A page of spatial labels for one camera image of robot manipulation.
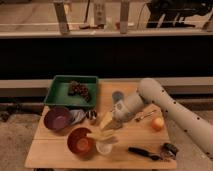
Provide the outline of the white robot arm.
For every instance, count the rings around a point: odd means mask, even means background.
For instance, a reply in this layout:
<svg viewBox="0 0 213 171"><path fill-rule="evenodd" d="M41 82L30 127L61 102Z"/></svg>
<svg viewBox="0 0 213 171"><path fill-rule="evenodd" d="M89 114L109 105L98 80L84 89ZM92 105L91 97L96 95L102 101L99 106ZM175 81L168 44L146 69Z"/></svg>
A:
<svg viewBox="0 0 213 171"><path fill-rule="evenodd" d="M142 110L146 102L159 106L213 160L213 125L176 102L153 78L143 78L134 93L116 102L101 119L100 129L121 128Z"/></svg>

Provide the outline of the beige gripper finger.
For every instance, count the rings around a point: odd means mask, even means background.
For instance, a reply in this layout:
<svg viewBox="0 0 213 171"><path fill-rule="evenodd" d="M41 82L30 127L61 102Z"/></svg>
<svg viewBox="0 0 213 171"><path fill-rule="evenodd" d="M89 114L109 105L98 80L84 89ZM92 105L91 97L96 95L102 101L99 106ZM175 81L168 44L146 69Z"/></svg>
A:
<svg viewBox="0 0 213 171"><path fill-rule="evenodd" d="M121 129L122 127L123 127L123 124L121 122L113 120L110 123L110 128L111 129L118 130L118 129Z"/></svg>
<svg viewBox="0 0 213 171"><path fill-rule="evenodd" d="M113 123L112 113L107 112L102 118L99 127L101 130L107 130L112 127L112 123Z"/></svg>

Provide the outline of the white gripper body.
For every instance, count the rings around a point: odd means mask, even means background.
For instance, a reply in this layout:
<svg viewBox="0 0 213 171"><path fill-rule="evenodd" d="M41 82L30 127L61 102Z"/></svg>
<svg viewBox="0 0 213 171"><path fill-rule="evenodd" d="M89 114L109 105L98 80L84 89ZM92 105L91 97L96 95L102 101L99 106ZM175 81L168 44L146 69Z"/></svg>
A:
<svg viewBox="0 0 213 171"><path fill-rule="evenodd" d="M138 92L124 96L122 92L114 92L113 99L113 118L118 122L129 122L144 107L144 101Z"/></svg>

